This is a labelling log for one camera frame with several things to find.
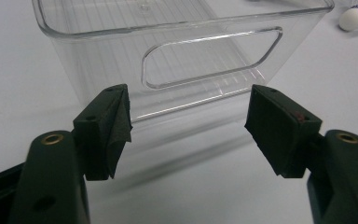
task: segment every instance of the shuttlecock cork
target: shuttlecock cork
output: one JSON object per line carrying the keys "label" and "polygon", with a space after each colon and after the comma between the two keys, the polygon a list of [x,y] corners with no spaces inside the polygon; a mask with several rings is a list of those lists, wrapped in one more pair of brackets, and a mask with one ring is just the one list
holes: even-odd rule
{"label": "shuttlecock cork", "polygon": [[339,17],[339,27],[345,31],[358,29],[358,0],[352,0],[350,9]]}

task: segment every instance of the container rim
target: container rim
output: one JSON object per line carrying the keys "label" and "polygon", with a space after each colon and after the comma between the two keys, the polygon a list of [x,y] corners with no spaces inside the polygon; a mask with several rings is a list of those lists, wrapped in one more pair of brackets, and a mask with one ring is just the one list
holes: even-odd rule
{"label": "container rim", "polygon": [[218,18],[212,19],[207,21],[185,21],[179,23],[163,23],[157,25],[147,25],[147,26],[134,26],[128,28],[117,28],[117,29],[106,29],[100,31],[92,31],[92,32],[84,32],[84,33],[75,33],[75,34],[68,34],[63,33],[57,30],[52,29],[46,23],[44,13],[42,12],[41,7],[42,0],[32,0],[34,6],[34,14],[36,16],[36,20],[38,23],[39,28],[42,32],[52,38],[61,39],[61,40],[83,40],[83,39],[95,39],[100,38],[105,35],[125,35],[130,33],[135,33],[143,30],[160,30],[160,29],[180,29],[180,28],[190,28],[196,27],[201,25],[212,25],[217,24],[220,22],[226,21],[262,21],[262,20],[273,20],[282,17],[293,17],[296,15],[303,15],[303,14],[317,14],[322,12],[330,12],[333,10],[335,3],[333,0],[324,0],[326,3],[326,7],[315,7],[315,8],[308,8],[308,9],[300,9],[300,10],[292,10],[292,11],[285,11],[285,12],[272,12],[272,13],[262,13],[262,14],[255,14],[255,15],[245,15],[245,16],[236,16],[236,17],[225,17],[225,18]]}

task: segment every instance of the clear plastic bin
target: clear plastic bin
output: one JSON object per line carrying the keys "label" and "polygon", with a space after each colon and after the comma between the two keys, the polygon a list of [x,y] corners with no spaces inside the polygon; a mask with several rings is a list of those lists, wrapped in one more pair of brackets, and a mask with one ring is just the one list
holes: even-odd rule
{"label": "clear plastic bin", "polygon": [[132,122],[266,84],[332,0],[33,0],[82,104],[127,83]]}

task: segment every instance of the transparent plastic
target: transparent plastic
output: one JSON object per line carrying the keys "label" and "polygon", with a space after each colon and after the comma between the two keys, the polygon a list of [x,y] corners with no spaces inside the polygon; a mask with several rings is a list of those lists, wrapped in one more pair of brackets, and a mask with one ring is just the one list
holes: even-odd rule
{"label": "transparent plastic", "polygon": [[80,102],[129,85],[132,122],[266,84],[332,0],[33,0]]}

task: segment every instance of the white shuttlecock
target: white shuttlecock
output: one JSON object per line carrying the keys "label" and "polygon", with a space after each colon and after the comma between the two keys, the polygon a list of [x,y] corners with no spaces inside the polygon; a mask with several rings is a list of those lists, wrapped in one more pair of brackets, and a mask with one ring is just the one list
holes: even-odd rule
{"label": "white shuttlecock", "polygon": [[340,16],[339,27],[345,31],[358,29],[358,0],[352,0],[350,9]]}

